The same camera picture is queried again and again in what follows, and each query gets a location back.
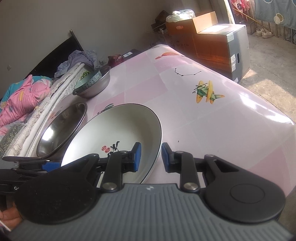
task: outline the white sneaker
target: white sneaker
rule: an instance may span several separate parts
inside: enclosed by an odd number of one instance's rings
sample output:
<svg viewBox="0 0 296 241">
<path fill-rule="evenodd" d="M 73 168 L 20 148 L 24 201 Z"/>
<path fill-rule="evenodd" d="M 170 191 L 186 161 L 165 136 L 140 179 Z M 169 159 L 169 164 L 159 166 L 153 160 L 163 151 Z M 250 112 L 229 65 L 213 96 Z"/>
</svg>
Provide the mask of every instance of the white sneaker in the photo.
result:
<svg viewBox="0 0 296 241">
<path fill-rule="evenodd" d="M 256 30 L 256 35 L 259 36 L 259 37 L 262 36 L 262 29 L 261 28 Z"/>
<path fill-rule="evenodd" d="M 267 39 L 273 36 L 272 32 L 269 32 L 267 29 L 263 29 L 262 38 Z"/>
</svg>

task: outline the patterned pillow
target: patterned pillow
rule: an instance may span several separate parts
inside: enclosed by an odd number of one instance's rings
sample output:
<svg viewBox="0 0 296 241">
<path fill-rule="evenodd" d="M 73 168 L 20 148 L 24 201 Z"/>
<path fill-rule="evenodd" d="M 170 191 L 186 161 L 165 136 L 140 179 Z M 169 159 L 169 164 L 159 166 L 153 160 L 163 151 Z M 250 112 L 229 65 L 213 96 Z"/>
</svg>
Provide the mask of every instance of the patterned pillow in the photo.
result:
<svg viewBox="0 0 296 241">
<path fill-rule="evenodd" d="M 17 133 L 22 129 L 23 126 L 24 126 L 23 123 L 16 123 L 9 129 L 6 135 L 2 138 L 0 142 L 0 158 L 4 156 L 10 143 L 12 142 L 14 137 L 17 135 Z"/>
</svg>

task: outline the white logo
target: white logo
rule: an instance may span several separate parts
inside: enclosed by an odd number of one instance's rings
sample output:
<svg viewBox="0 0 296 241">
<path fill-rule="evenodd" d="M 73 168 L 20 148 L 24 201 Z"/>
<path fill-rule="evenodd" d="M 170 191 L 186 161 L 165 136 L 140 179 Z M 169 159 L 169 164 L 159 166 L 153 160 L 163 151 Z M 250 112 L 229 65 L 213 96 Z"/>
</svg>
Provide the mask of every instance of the white logo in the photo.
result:
<svg viewBox="0 0 296 241">
<path fill-rule="evenodd" d="M 148 191 L 151 191 L 152 189 L 154 189 L 154 187 L 149 186 L 149 187 L 146 187 L 146 189 L 147 189 Z"/>
</svg>

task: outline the silver bolt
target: silver bolt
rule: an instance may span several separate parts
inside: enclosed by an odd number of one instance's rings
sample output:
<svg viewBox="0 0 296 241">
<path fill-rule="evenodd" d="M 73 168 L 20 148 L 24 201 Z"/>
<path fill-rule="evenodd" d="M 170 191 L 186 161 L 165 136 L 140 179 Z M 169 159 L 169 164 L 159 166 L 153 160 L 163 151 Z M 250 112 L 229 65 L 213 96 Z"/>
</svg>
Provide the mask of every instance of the silver bolt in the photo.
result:
<svg viewBox="0 0 296 241">
<path fill-rule="evenodd" d="M 117 185 L 115 183 L 104 183 L 103 188 L 106 190 L 114 190 L 117 188 Z"/>
<path fill-rule="evenodd" d="M 194 190 L 198 189 L 198 185 L 196 183 L 185 183 L 184 188 L 186 188 L 187 190 L 194 191 Z"/>
</svg>

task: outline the plastic bag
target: plastic bag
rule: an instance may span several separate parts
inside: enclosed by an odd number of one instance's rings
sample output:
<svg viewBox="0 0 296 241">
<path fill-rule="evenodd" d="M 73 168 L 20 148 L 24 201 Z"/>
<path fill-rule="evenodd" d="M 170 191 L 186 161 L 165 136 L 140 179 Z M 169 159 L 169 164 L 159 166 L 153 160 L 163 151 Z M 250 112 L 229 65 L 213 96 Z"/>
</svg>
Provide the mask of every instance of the plastic bag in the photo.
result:
<svg viewBox="0 0 296 241">
<path fill-rule="evenodd" d="M 187 20 L 192 18 L 195 18 L 194 11 L 192 11 L 191 9 L 184 9 L 181 11 L 173 11 L 172 15 L 167 16 L 166 22 L 178 22 L 181 20 Z"/>
</svg>

